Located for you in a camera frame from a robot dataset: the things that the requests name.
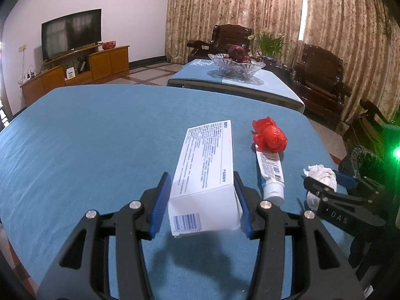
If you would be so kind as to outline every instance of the television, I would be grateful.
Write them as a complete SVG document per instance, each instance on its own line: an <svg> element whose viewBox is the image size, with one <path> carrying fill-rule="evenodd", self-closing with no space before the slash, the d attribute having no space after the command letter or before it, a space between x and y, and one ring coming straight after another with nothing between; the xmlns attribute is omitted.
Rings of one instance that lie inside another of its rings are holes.
<svg viewBox="0 0 400 300"><path fill-rule="evenodd" d="M100 41L101 9L73 13L41 24L44 61Z"/></svg>

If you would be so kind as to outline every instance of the silver screw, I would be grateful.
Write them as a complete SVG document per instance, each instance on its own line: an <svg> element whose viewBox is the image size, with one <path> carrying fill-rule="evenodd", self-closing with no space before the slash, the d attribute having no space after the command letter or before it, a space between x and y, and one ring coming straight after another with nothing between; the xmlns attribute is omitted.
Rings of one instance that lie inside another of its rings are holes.
<svg viewBox="0 0 400 300"><path fill-rule="evenodd" d="M261 201L259 203L259 206L261 206L263 209L268 210L270 209L273 205L271 204L270 201Z"/></svg>
<svg viewBox="0 0 400 300"><path fill-rule="evenodd" d="M129 207L134 210L140 208L141 206L142 206L142 204L140 201L132 201L129 203Z"/></svg>
<svg viewBox="0 0 400 300"><path fill-rule="evenodd" d="M315 213L313 211L307 210L304 212L304 216L307 219L314 219L315 218Z"/></svg>
<svg viewBox="0 0 400 300"><path fill-rule="evenodd" d="M93 209L90 209L89 211L86 212L86 217L88 219L93 219L96 217L96 215L97 215L97 212Z"/></svg>

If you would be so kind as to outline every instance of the white tube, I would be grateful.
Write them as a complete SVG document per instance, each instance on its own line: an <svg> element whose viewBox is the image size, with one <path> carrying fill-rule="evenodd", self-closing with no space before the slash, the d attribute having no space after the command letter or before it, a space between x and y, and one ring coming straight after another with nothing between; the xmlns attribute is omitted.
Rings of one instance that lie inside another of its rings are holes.
<svg viewBox="0 0 400 300"><path fill-rule="evenodd" d="M283 172L278 153L257 151L257 162L262 177L263 199L276 206L281 206L285 200L283 188Z"/></svg>

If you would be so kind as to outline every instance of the blue tablecloth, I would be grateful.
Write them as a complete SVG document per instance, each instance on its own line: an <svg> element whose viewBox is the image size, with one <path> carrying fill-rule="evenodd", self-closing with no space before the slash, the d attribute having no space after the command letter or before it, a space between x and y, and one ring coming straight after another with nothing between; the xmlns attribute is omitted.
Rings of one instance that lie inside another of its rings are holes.
<svg viewBox="0 0 400 300"><path fill-rule="evenodd" d="M301 212L303 168L335 165L299 112L237 96L146 85L58 88L0 133L0 216L22 264L40 284L49 264L88 209L119 210L175 172L187 128L231 120L233 168L258 189L252 120L271 116L288 138L283 152L285 211ZM325 222L346 249L349 238ZM174 239L167 213L143 243L156 299L245 299L258 242L240 231ZM111 243L110 252L114 250ZM291 285L286 245L283 295ZM115 258L110 283L116 294Z"/></svg>
<svg viewBox="0 0 400 300"><path fill-rule="evenodd" d="M303 101L274 73L266 70L257 71L248 80L229 78L218 72L213 61L196 59L184 65L168 79L169 86L180 84L185 87L200 86L205 87L205 90L214 90L204 83L212 84L220 92L266 101L297 110L302 114L305 109Z"/></svg>

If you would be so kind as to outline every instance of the tv stand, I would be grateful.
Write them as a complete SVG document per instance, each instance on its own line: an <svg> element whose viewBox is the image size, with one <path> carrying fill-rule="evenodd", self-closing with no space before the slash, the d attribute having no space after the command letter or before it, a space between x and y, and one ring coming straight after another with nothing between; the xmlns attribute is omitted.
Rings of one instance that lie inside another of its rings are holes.
<svg viewBox="0 0 400 300"><path fill-rule="evenodd" d="M119 46L105 51L99 51L99 46L102 46L102 44L83 47L43 63L43 66L51 65L51 68L42 71L42 73L20 86L26 106L32 105L40 97L56 88L84 84L103 84L129 74L129 46ZM85 51L90 51L87 60L89 70L66 80L65 65L56 65L55 62L62 63L62 60L67 56Z"/></svg>

